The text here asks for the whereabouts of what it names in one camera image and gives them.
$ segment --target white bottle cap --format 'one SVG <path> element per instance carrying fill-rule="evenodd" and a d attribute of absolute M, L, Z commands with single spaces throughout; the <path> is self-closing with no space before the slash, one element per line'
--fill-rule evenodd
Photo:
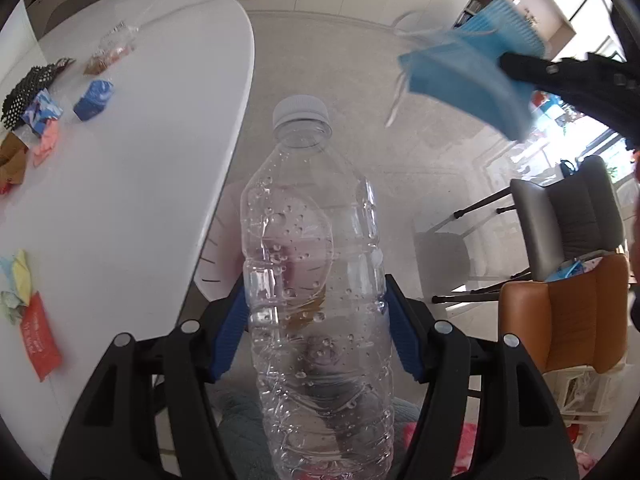
<path fill-rule="evenodd" d="M 288 121 L 310 119 L 329 123 L 329 112 L 324 103 L 312 95 L 292 95 L 284 98 L 273 109 L 273 129 Z"/>

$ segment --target red envelope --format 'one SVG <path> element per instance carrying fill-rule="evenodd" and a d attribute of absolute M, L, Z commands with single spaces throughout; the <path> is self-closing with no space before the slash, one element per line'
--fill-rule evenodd
<path fill-rule="evenodd" d="M 62 363 L 62 356 L 51 334 L 40 293 L 31 297 L 20 322 L 22 340 L 40 382 Z"/>

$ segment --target brown leather chair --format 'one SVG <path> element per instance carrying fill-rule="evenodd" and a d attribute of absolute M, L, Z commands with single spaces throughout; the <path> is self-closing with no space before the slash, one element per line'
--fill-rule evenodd
<path fill-rule="evenodd" d="M 590 272 L 500 290 L 498 333 L 520 338 L 541 372 L 591 365 L 604 373 L 626 350 L 628 265 L 609 254 Z"/>

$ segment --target mask ear loop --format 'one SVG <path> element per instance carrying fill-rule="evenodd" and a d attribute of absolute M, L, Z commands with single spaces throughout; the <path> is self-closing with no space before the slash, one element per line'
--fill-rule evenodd
<path fill-rule="evenodd" d="M 391 126 L 396 120 L 398 108 L 400 108 L 400 101 L 406 93 L 406 82 L 407 74 L 405 71 L 402 71 L 396 79 L 396 91 L 394 92 L 394 100 L 391 103 L 391 110 L 389 110 L 389 115 L 386 117 L 385 128 Z"/>

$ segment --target brown snack bag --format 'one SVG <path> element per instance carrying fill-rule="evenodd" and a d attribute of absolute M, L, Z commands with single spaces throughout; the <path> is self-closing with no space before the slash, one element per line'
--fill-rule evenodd
<path fill-rule="evenodd" d="M 21 184 L 27 168 L 27 147 L 9 132 L 0 144 L 0 189 L 8 184 Z"/>

